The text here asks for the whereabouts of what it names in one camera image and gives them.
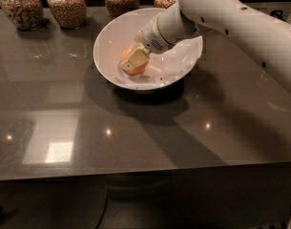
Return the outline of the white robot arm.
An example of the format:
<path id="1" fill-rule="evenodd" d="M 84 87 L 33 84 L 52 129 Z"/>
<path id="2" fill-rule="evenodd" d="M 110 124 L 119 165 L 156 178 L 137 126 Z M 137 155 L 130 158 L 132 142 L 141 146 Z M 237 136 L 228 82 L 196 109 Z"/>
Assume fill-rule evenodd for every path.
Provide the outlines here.
<path id="1" fill-rule="evenodd" d="M 135 35 L 120 66 L 126 73 L 138 73 L 152 53 L 167 52 L 209 30 L 226 35 L 291 93 L 291 24 L 239 0 L 177 0 Z"/>

